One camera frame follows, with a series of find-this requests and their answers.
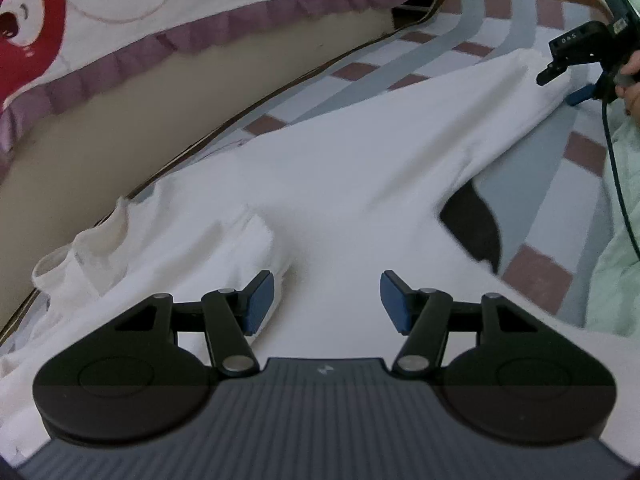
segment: striped bed sheet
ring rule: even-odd
[[[590,19],[608,21],[601,1],[436,0],[424,20],[265,98],[131,196],[142,200],[162,174],[288,124],[517,48],[548,56],[550,40]],[[597,66],[576,67],[572,83],[577,89],[598,76]],[[559,319],[583,326],[591,272],[612,235],[602,185],[605,158],[599,104],[562,105],[452,196],[441,220],[508,285]],[[31,306],[43,301],[32,299]]]

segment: ribbed gray plate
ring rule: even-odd
[[[381,360],[271,359],[225,381],[199,416],[123,449],[53,440],[28,480],[617,480],[631,467],[599,441],[504,444],[454,420],[430,386]]]

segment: hand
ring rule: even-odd
[[[629,62],[620,69],[622,75],[635,75],[640,72],[640,50],[637,50]],[[640,126],[640,83],[628,88],[616,86],[616,95],[625,100],[626,114],[632,116]]]

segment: light green fabric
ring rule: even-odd
[[[633,119],[626,118],[612,140],[626,209],[638,238],[640,130]],[[609,157],[604,169],[604,185],[610,200],[614,235],[593,271],[586,328],[640,340],[640,262],[626,232]]]

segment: purple ruffle trim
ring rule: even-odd
[[[46,116],[59,114],[149,70],[174,52],[194,54],[214,44],[303,18],[365,9],[390,9],[407,0],[271,0],[222,12],[152,34],[75,72],[32,88],[0,116],[0,184],[20,139]]]

